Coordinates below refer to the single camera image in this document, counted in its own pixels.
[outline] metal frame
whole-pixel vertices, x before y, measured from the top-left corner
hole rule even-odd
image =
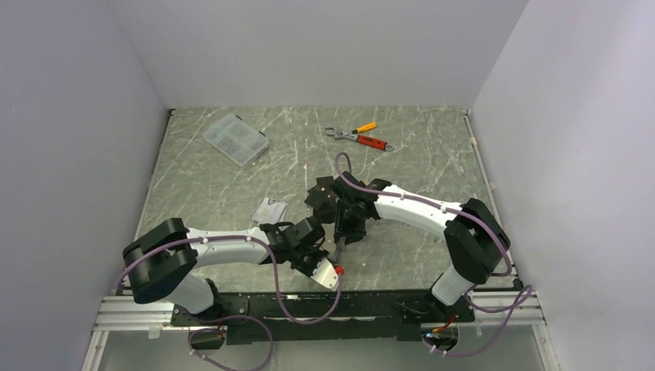
[[[471,127],[469,118],[470,110],[462,110],[461,114],[463,116],[464,124],[467,126],[467,130],[471,138],[471,145],[478,161],[478,165],[480,166],[480,173],[484,181],[484,187],[487,191],[487,196],[490,200],[491,210],[497,217],[498,222],[501,223],[498,216],[497,207],[494,202],[492,189],[490,187],[487,174],[484,171],[484,166],[482,165],[480,152],[477,148],[477,141],[473,136],[473,129]],[[154,184],[154,178],[157,174],[157,170],[161,161],[161,153],[164,151],[164,146],[168,138],[171,121],[174,115],[175,110],[171,110],[171,116],[168,120],[166,131],[159,148],[157,162],[155,163],[155,167],[151,174],[151,181],[148,186],[148,193],[146,194],[144,208],[141,211],[139,224],[134,235],[135,239],[138,238],[141,231],[141,225],[144,220],[148,200],[150,199],[152,186]],[[513,268],[512,275],[518,277],[514,266],[514,260],[511,258],[511,255],[510,259],[512,261]],[[502,291],[493,291],[487,289],[485,291],[475,291],[471,295],[471,298],[473,303],[482,307],[504,307],[513,303],[514,299],[516,298],[516,294],[516,291],[508,291],[507,289]],[[93,325],[91,341],[87,350],[87,356],[84,360],[82,370],[97,371],[99,369],[100,361],[102,359],[105,345],[107,344],[107,338],[109,337],[110,332],[143,331],[148,332],[149,338],[155,339],[159,337],[161,331],[189,331],[201,328],[172,327],[171,317],[173,315],[173,307],[174,305],[172,303],[166,301],[158,301],[152,304],[139,305],[134,303],[134,300],[131,296],[104,297],[100,304],[100,309],[98,311],[96,321]],[[478,335],[481,335],[483,328],[498,327],[507,315],[506,313],[489,314],[478,310],[474,310],[474,314],[476,318],[475,322],[458,322],[457,325],[474,326],[477,329]],[[440,325],[442,324],[424,323],[422,324],[422,327],[433,328]],[[557,356],[555,355],[555,350],[553,349],[552,341],[550,339],[550,335],[548,334],[548,328],[546,327],[546,321],[544,319],[543,312],[541,311],[541,306],[539,304],[536,291],[532,293],[531,298],[529,298],[525,303],[514,310],[514,314],[508,322],[508,325],[531,325],[538,344],[539,352],[541,354],[541,360],[544,363],[544,368],[546,371],[560,370]]]

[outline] yellow handle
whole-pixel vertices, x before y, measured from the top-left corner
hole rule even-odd
[[[358,134],[358,133],[362,133],[363,131],[375,129],[377,126],[378,125],[375,122],[369,122],[364,126],[360,126],[359,128],[354,129],[353,134]]]

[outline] white wall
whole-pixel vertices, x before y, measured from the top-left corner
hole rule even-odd
[[[169,107],[470,107],[528,0],[108,0]]]
[[[104,0],[0,8],[0,369],[76,370],[165,107]]]
[[[532,0],[474,129],[564,369],[655,364],[655,3]]]

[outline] table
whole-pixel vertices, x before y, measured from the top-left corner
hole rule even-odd
[[[489,203],[483,176],[461,109],[457,107],[204,107],[173,111],[141,216],[139,234],[181,217],[201,230],[246,230],[264,197],[289,204],[287,221],[309,216],[307,189],[320,176],[336,175],[333,159],[346,151],[353,174],[364,182],[386,179],[409,192],[443,201],[470,197]],[[239,115],[263,132],[270,148],[240,168],[208,144],[202,133],[225,114]],[[370,121],[367,135],[395,146],[379,151],[353,141],[335,141],[324,128],[352,129]],[[428,288],[450,264],[442,240],[402,223],[367,222],[368,235],[339,255],[345,290]],[[326,228],[327,235],[331,230]],[[328,250],[334,244],[326,243]],[[504,271],[504,263],[497,271]],[[228,264],[192,272],[220,291],[273,291],[270,266]],[[513,277],[492,277],[485,285],[510,288]],[[308,277],[280,268],[283,291],[321,291]]]

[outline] orange handle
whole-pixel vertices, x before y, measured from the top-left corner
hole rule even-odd
[[[363,145],[367,145],[369,147],[385,150],[387,146],[386,141],[381,141],[379,139],[367,137],[365,135],[358,135],[357,136],[357,143],[362,143]]]

